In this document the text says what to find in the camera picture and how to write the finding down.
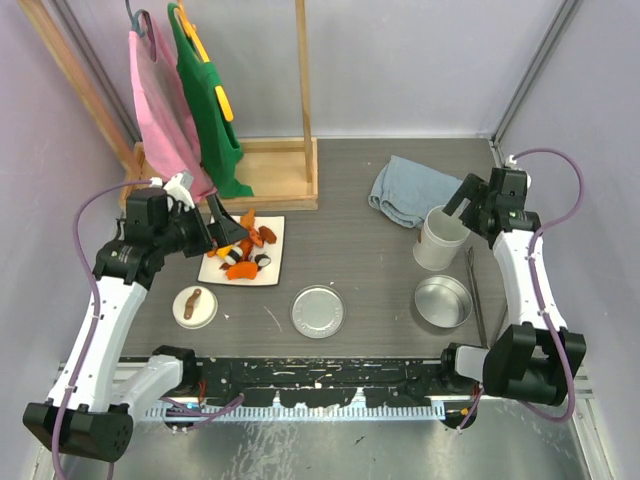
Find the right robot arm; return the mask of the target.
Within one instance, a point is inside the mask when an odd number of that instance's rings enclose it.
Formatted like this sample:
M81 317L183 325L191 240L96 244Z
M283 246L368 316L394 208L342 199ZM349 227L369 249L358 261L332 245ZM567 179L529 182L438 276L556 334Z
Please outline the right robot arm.
M490 348L450 344L438 379L452 394L478 382L493 397L559 406L573 392L586 340L569 331L556 306L542 224L525 208L527 191L524 171L495 167L489 180L468 174L444 207L487 241L502 276L509 325Z

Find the blue cloth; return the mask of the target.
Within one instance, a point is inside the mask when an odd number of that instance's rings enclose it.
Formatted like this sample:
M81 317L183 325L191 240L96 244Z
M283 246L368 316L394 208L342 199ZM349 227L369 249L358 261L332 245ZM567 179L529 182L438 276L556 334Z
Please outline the blue cloth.
M420 229L427 214L445 205L461 184L451 175L392 155L376 177L368 203L395 224Z

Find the white cylindrical container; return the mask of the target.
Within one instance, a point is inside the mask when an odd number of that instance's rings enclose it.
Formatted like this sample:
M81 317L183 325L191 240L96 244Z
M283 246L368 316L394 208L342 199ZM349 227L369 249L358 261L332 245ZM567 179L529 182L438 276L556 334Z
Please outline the white cylindrical container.
M412 250L417 264L429 271L448 268L470 235L460 219L443 209L437 206L429 211Z

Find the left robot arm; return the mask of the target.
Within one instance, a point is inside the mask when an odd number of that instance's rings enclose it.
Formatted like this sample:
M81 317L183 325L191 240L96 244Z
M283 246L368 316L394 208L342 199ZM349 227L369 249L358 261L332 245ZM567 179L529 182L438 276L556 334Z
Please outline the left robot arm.
M157 400L171 391L188 396L199 387L194 351L167 345L113 387L128 332L166 258L204 255L248 235L214 194L206 198L212 214L206 222L190 192L193 181L180 172L168 180L129 182L115 237L93 264L81 262L91 295L78 336L46 400L29 403L23 414L24 426L51 452L56 472L64 455L115 463L136 421Z

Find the salmon nigiri toy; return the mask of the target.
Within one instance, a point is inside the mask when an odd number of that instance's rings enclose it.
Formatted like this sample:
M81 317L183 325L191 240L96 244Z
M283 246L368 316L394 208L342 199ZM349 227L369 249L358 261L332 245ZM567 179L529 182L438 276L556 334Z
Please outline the salmon nigiri toy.
M226 270L226 277L230 281L240 279L254 280L259 270L260 267L256 263L251 261L243 261L231 265Z

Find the metal tongs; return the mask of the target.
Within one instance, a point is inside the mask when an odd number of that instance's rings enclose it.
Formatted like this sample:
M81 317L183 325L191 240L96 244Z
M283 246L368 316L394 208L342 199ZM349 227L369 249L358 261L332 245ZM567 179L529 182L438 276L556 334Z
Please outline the metal tongs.
M470 284L472 303L475 310L476 324L477 324L480 344L483 348L488 348L489 344L488 344L487 332L486 332L485 323L484 323L484 315L483 315L482 304L481 304L481 299L480 299L480 294L478 289L477 278L475 275L475 252L472 246L470 246L466 251L465 262L466 262L467 277Z

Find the round metal tin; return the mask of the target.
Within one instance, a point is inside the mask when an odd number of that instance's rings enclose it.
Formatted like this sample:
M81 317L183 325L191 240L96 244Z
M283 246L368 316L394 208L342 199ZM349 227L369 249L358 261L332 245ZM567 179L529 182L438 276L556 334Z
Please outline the round metal tin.
M454 329L464 324L473 313L469 290L456 278L430 276L418 283L414 305L428 324L441 329Z

